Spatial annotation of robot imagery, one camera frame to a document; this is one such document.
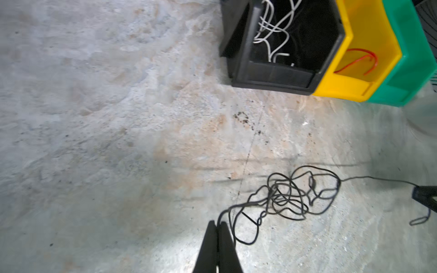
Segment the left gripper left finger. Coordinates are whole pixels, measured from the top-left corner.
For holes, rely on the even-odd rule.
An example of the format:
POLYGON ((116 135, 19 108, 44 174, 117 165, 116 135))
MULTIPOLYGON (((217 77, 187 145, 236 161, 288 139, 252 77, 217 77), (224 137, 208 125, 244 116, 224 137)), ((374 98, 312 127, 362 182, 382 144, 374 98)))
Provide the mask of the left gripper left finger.
POLYGON ((217 226, 214 221, 210 221, 201 244, 193 273, 216 273, 218 242, 217 226))

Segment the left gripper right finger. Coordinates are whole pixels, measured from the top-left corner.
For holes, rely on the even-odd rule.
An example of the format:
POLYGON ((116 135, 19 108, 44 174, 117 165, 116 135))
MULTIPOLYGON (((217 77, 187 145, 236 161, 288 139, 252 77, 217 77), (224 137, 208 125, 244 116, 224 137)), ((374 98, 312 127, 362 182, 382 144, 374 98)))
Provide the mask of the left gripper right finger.
POLYGON ((218 271, 219 273, 243 273, 226 222, 218 226, 218 271))

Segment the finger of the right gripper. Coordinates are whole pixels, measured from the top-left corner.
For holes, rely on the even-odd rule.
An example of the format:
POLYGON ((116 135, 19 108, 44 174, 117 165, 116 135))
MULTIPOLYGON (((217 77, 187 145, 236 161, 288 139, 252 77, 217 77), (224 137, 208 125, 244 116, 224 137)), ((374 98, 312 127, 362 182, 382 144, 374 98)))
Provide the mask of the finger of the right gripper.
POLYGON ((437 212, 437 186, 416 186, 412 198, 428 209, 437 212))

